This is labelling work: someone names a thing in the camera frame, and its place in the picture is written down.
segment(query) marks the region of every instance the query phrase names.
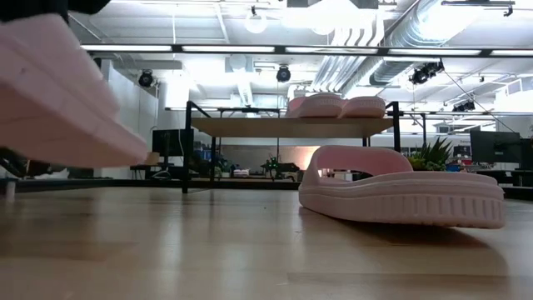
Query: pink slide sandal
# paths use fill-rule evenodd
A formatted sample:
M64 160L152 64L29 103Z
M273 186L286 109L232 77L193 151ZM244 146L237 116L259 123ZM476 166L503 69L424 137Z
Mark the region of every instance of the pink slide sandal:
M385 100L381 97L354 97L346 102L339 118L383 118Z
M0 25L0 146L69 167L135 165L146 143L117 123L117 100L58 15Z
M345 101L331 93L299 97L289 102L287 118L337 118Z
M323 168L374 177L320 178ZM458 172L413 172L400 153L378 147L323 146L299 188L300 204L330 217L375 223L502 228L503 190L495 179Z

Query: fluorescent light fixture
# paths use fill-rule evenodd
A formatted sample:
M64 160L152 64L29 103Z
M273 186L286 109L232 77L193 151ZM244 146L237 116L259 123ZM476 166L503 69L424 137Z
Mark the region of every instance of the fluorescent light fixture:
M493 50L491 56L533 56L533 50Z
M269 68L272 70L276 70L279 67L279 63L273 63L273 62L253 62L254 68Z
M372 55L377 53L375 48L348 48L348 47L286 47L287 53L324 53L324 54L361 54Z
M431 56L476 56L481 53L481 50L471 49L391 49L388 54L393 55L431 55Z
M273 53L274 47L268 46L183 46L183 52L200 53Z
M437 57L384 57L386 62L420 62L420 63L438 63L441 60Z
M378 3L378 5L378 9L383 12L395 10L398 7L398 3L396 3L396 1L391 0L382 0Z
M217 112L218 109L217 108L202 108L202 111L204 112ZM171 110L171 111L178 111L178 112L183 112L183 111L186 111L187 109L185 107L165 107L166 110Z
M82 48L87 51L109 51L109 52L128 52L128 51L142 51L142 52L171 52L172 46L168 45L82 45Z

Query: black metal frame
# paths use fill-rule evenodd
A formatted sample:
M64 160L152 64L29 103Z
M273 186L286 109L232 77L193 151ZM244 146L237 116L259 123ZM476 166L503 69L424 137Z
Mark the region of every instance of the black metal frame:
M84 44L90 54L183 53L183 54L264 54L264 55L342 55L384 58L533 58L528 48L458 47L358 47L282 46L221 44Z
M200 107L198 107L194 102L188 101L187 102L187 108L185 111L185 133L186 137L185 145L183 146L183 169L184 169L184 176L183 176L183 183L182 183L182 192L188 193L189 188L217 188L221 185L228 186L232 188L272 188L272 189L279 189L283 184L285 183L292 183L290 187L287 186L288 189L294 189L294 187L297 187L295 185L295 182L278 182L277 185L272 185L273 182L215 182L215 156L213 154L216 154L216 147L217 147L217 138L219 138L219 146L222 145L222 137L212 137L212 144L211 144L211 174L210 174L210 180L209 182L194 182L191 184L191 180L189 178L189 158L192 154L192 144L193 144L193 138L194 138L194 132L192 131L192 109L196 109L198 112L202 113L208 118L211 118L211 116L203 111ZM401 151L401 141L400 141L400 117L403 116L403 112L400 111L400 104L398 102L391 102L389 103L386 108L392 108L391 112L387 112L388 116L392 116L392 126L394 127L394 150L397 152ZM235 108L218 108L218 112L220 112L220 116L222 117L222 114L224 112L243 112L243 113L259 113L259 112L271 112L271 113L277 113L278 117L281 116L281 110L278 108L256 108L256 107L235 107ZM364 147L370 147L371 145L371 139L370 137L364 137L362 139L363 146ZM279 138L277 139L277 156L279 157Z
M204 116L211 118L209 113L205 112L192 101L187 101L187 109L185 114L185 145L183 146L183 176L182 176L182 193L189 191L189 161L192 155L192 145L194 143L194 132L192 131L192 109L195 108ZM209 183L215 182L215 164L217 154L217 137L211 137L211 163L209 164Z

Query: computer monitor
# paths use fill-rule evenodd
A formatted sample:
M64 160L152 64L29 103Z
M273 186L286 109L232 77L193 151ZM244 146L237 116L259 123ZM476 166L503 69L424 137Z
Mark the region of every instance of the computer monitor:
M520 134L515 132L470 132L472 161L477 163L519 163Z
M183 156L180 141L183 142L185 138L185 129L154 130L152 151L168 157Z
M466 158L471 155L470 146L455 146L453 147L454 158Z
M521 139L522 160L520 161L520 168L525 170L533 170L533 142L530 138Z

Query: potted plant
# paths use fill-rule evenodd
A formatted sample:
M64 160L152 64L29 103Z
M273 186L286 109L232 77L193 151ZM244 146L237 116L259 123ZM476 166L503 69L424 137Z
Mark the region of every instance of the potted plant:
M408 157L415 171L445 171L446 161L451 154L451 142L438 137L435 144L427 143L419 152Z

